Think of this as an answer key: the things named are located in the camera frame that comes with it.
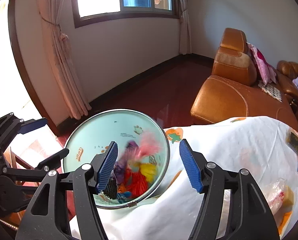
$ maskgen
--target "window sill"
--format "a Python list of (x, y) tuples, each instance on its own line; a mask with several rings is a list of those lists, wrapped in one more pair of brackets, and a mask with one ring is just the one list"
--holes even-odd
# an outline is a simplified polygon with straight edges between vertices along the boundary
[(172, 13), (158, 13), (158, 12), (114, 12), (104, 13), (102, 15), (90, 15), (85, 17), (74, 17), (74, 27), (79, 28), (93, 23), (126, 19), (126, 18), (138, 18), (138, 17), (158, 17), (158, 18), (173, 18), (179, 19), (178, 15)]

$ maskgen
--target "dark baseboard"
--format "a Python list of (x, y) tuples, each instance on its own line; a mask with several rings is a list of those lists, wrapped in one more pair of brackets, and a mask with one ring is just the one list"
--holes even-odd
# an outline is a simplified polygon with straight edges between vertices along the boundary
[(187, 61), (187, 60), (210, 68), (212, 68), (212, 65), (213, 65), (212, 58), (201, 56), (198, 54), (178, 55), (174, 58), (166, 60), (128, 79), (127, 81), (115, 86), (114, 88), (110, 89), (109, 91), (105, 92), (104, 94), (92, 100), (90, 102), (92, 109), (88, 112), (88, 116), (83, 116), (80, 120), (76, 120), (70, 117), (65, 119), (62, 123), (60, 123), (57, 126), (60, 134), (65, 135), (65, 134), (71, 133), (83, 121), (94, 116), (95, 114), (98, 114), (100, 112), (107, 110), (105, 108), (102, 108), (101, 106), (106, 101), (109, 101), (111, 98), (114, 98), (117, 95), (119, 95), (122, 91), (129, 89), (130, 87), (136, 85), (138, 82), (142, 82), (144, 79), (148, 78), (149, 76), (153, 76), (153, 75), (159, 76), (162, 73), (165, 73), (166, 71), (169, 71), (170, 69), (174, 68), (178, 63)]

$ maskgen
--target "curtain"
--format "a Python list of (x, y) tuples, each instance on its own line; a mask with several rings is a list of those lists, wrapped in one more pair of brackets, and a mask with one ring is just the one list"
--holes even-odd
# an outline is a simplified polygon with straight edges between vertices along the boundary
[(80, 119), (91, 109), (71, 58), (68, 36), (59, 24), (63, 0), (37, 0), (41, 16), (44, 49), (71, 118)]
[(181, 27), (180, 27), (180, 46), (179, 51), (181, 54), (192, 53), (191, 48), (191, 28), (188, 14), (188, 0), (180, 0), (181, 9)]

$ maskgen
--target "brown door frame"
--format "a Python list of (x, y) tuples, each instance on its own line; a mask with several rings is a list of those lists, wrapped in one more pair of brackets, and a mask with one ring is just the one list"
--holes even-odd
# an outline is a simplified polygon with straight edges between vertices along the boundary
[(14, 59), (19, 71), (19, 75), (22, 79), (22, 82), (25, 85), (25, 88), (30, 96), (32, 102), (34, 103), (35, 107), (37, 108), (38, 112), (42, 117), (48, 119), (48, 126), (52, 130), (52, 132), (56, 136), (60, 136), (60, 132), (57, 129), (57, 126), (51, 120), (49, 114), (47, 113), (46, 109), (44, 108), (43, 104), (41, 103), (32, 83), (28, 76), (24, 61), (22, 59), (22, 54), (20, 51), (17, 31), (16, 31), (16, 21), (15, 21), (15, 1), (16, 0), (9, 0), (8, 4), (8, 29), (9, 29), (9, 38), (10, 44), (13, 51)]

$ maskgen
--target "brown leather sofa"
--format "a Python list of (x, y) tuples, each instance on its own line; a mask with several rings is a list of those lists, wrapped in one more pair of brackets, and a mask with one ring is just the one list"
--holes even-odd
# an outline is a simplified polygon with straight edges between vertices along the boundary
[[(202, 85), (191, 108), (194, 123), (212, 124), (230, 117), (264, 115), (298, 131), (298, 121), (287, 96), (282, 92), (281, 103), (258, 87), (259, 75), (249, 55), (244, 32), (226, 28), (212, 75)], [(280, 84), (274, 86), (282, 91)]]
[(298, 89), (292, 82), (293, 79), (298, 77), (298, 63), (282, 60), (278, 62), (277, 70), (277, 78), (282, 91), (285, 93), (298, 120)]

